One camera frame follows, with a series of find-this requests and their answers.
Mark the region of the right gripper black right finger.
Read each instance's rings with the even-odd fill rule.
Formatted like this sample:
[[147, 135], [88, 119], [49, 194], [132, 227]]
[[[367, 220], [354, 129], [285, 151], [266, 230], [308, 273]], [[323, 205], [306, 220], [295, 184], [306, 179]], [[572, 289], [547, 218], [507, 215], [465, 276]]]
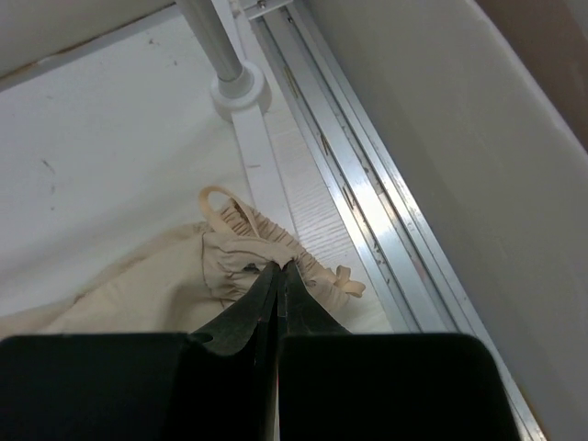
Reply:
[[352, 334], [282, 272], [279, 435], [284, 440], [517, 440], [490, 351], [456, 333]]

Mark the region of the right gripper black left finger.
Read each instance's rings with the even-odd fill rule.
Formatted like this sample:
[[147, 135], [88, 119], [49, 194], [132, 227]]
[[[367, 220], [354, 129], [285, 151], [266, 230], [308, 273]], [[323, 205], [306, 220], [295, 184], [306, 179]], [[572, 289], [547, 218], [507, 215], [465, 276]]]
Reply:
[[1, 344], [4, 440], [270, 440], [276, 300], [268, 266], [192, 333], [16, 335]]

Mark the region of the beige trousers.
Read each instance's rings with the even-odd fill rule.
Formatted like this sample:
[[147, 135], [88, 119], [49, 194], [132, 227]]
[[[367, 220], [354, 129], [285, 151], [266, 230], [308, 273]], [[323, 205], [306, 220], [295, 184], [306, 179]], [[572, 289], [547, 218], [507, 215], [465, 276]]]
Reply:
[[363, 295], [349, 267], [323, 266], [229, 190], [205, 187], [198, 204], [203, 221], [155, 236], [66, 300], [2, 317], [1, 336], [195, 331], [243, 297], [270, 264], [295, 263], [328, 312]]

